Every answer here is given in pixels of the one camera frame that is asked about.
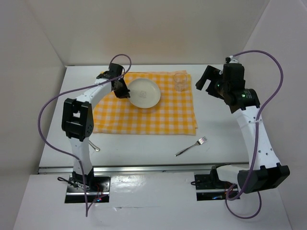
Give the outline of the cream round plate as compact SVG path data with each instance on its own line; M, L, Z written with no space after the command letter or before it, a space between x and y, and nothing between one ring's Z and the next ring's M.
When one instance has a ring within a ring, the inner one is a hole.
M150 79L135 79L128 85L128 89L130 90L129 102L138 108L152 108L161 98L158 85Z

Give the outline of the clear drinking glass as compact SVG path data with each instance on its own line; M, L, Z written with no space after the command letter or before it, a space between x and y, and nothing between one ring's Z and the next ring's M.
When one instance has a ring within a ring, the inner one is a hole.
M188 76L185 73L176 73L173 76L175 90L177 92L185 91L188 82Z

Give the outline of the silver table knife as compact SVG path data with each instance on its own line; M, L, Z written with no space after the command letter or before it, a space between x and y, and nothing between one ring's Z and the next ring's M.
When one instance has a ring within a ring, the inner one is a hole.
M98 146L96 146L93 142L89 141L89 145L97 152L100 151L100 148Z

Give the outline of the silver fork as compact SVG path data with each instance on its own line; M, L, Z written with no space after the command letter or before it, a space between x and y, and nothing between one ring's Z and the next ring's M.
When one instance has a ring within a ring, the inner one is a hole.
M195 144L193 144L193 145L191 145L191 146L189 146L189 147L187 147L187 148L185 148L185 149L183 149L183 150L177 152L177 153L175 154L175 157L177 157L177 156L179 156L179 155L185 153L186 151L190 150L191 148L193 148L193 147L195 147L195 146L200 146L200 145L204 144L207 140L208 140L208 139L207 139L206 137L200 138L199 140L197 140L197 141L195 142Z

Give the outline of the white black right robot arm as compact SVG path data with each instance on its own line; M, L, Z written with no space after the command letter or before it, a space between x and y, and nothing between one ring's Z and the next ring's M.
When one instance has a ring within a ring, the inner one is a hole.
M225 64L223 70L208 66L196 88L201 90L206 81L210 81L207 93L224 100L233 118L221 119L225 114L221 105L209 101L198 105L200 132L209 135L210 152L205 156L204 151L197 151L192 163L219 161L199 185L219 188L231 183L246 194L276 188L290 170L280 164L272 149L261 117L264 105L253 89L245 87L243 66Z

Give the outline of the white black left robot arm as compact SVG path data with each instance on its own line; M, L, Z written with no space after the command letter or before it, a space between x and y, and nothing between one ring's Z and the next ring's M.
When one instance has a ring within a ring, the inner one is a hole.
M110 92L120 99L129 98L129 89L121 74L124 67L111 63L108 70L99 74L94 87L75 99L68 98L63 104L61 128L71 144L74 160L72 178L84 191L94 187L94 168L90 160L89 137L94 130L93 108Z

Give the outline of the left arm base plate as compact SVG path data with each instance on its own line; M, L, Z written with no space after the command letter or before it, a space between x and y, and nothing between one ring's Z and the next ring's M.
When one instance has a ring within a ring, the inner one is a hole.
M71 176L69 179L58 177L57 180L67 184L65 196L66 204L85 203L84 190L81 183L74 182ZM85 189L88 203L108 203L110 183L110 176L99 176L95 178L94 184L92 186L86 185Z

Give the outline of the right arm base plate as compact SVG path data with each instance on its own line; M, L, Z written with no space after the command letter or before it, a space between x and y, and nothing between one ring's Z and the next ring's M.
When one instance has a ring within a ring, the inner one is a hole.
M209 174L196 174L190 182L196 189L197 201L225 200L226 192L232 185L229 182L213 182Z

